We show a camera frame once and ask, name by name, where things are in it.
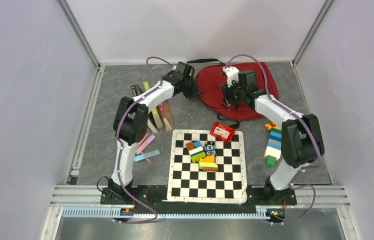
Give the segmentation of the red backpack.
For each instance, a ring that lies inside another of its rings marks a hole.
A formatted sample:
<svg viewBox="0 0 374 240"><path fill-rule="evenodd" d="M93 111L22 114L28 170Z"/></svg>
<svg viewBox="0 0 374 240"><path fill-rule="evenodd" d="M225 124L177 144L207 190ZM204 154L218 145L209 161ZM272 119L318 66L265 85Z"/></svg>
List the red backpack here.
<svg viewBox="0 0 374 240"><path fill-rule="evenodd" d="M242 122L264 118L262 114L255 112L244 103L227 106L224 101L222 90L222 86L227 83L226 77L223 76L223 67L226 65L225 63L216 58L190 60L187 63L201 64L214 62L216 62L216 65L204 67L197 73L195 77L196 84L200 90L200 99L202 103L217 114L221 114L222 116L233 121ZM268 66L264 62L261 62L261 65L267 76L269 93L279 100L279 91ZM265 89L264 75L258 63L236 63L232 66L236 67L240 72L249 70L254 71L259 90Z"/></svg>

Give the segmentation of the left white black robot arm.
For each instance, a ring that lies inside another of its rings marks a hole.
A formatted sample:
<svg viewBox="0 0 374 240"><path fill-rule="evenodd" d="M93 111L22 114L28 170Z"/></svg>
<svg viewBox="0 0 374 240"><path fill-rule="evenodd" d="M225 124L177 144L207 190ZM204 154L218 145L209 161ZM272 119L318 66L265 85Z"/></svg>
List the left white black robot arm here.
<svg viewBox="0 0 374 240"><path fill-rule="evenodd" d="M115 168L107 187L120 204L126 204L132 198L134 157L138 143L146 134L149 113L177 94L182 93L187 99L198 95L194 72L193 66L180 61L144 93L120 100L113 122L117 141Z"/></svg>

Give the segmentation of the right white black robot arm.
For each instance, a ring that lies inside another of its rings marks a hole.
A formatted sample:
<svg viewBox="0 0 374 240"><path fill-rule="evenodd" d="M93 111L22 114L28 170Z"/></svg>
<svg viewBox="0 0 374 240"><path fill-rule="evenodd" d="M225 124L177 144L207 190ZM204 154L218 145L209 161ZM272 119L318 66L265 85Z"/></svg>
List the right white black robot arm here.
<svg viewBox="0 0 374 240"><path fill-rule="evenodd" d="M281 128L281 159L275 172L266 179L264 199L277 204L293 191L292 181L300 171L311 169L312 163L322 163L325 147L319 120L314 114L302 114L277 100L268 89L259 89L252 70L239 71L228 66L222 69L226 84L223 99L228 105L243 103Z"/></svg>

